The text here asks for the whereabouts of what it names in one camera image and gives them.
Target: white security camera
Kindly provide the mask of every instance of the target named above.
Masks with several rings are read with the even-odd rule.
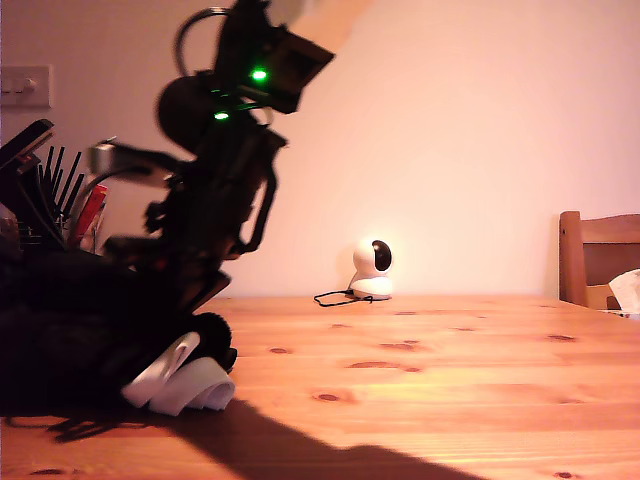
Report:
[[[391,298],[391,280],[387,273],[391,270],[393,257],[389,245],[376,239],[361,241],[353,252],[353,264],[356,274],[349,289],[353,290],[354,296],[374,300]]]

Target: black cable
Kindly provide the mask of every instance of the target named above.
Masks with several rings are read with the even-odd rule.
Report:
[[[338,305],[348,305],[349,303],[356,303],[356,302],[369,302],[369,303],[373,303],[373,302],[381,302],[383,300],[388,300],[388,298],[373,298],[373,296],[371,295],[367,295],[366,297],[362,297],[362,298],[352,298],[351,300],[345,300],[344,302],[336,302],[336,303],[322,303],[320,301],[320,298],[322,297],[326,297],[328,295],[336,295],[338,293],[344,293],[345,295],[353,295],[353,289],[348,289],[348,290],[336,290],[333,292],[327,292],[327,293],[321,293],[320,295],[316,295],[313,297],[313,299],[318,302],[318,305],[320,305],[321,307],[336,307]]]
[[[204,20],[205,18],[215,17],[218,15],[228,15],[229,9],[221,8],[221,7],[209,7],[204,10],[200,10],[199,12],[193,14],[189,19],[182,25],[180,30],[178,31],[178,35],[176,36],[176,41],[174,44],[174,54],[176,59],[176,64],[178,66],[178,71],[183,77],[188,77],[189,72],[187,71],[187,66],[184,63],[184,39],[187,35],[187,31],[193,26],[194,23],[199,22],[200,20]]]

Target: table surface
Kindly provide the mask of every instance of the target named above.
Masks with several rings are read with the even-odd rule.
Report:
[[[2,478],[637,479],[640,322],[532,296],[215,299],[224,412],[5,418]]]

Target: wooden chair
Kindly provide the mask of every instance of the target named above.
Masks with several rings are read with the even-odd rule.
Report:
[[[560,300],[619,310],[608,283],[640,268],[640,215],[582,220],[560,215]]]

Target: light switch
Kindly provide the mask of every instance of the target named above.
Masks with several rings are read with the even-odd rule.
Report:
[[[2,66],[3,107],[51,107],[51,65]]]

